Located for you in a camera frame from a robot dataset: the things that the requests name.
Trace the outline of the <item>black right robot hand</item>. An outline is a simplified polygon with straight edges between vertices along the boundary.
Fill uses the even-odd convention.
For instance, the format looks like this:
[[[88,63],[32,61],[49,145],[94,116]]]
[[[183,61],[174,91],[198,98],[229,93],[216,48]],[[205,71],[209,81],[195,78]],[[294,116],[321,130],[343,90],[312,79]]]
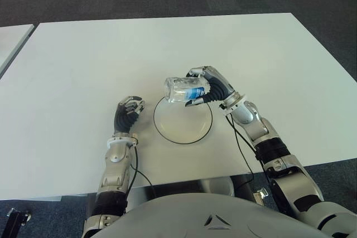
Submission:
[[[202,66],[191,68],[187,77],[203,77],[210,85],[208,93],[194,100],[189,100],[185,107],[210,103],[212,101],[223,101],[235,92],[228,80],[214,67]]]

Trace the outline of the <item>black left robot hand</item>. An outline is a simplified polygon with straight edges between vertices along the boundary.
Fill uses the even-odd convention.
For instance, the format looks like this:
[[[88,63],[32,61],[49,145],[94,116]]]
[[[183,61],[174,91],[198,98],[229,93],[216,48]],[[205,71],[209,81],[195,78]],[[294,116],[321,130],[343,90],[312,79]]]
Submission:
[[[144,107],[145,101],[140,96],[128,96],[122,99],[115,111],[114,134],[129,133]]]

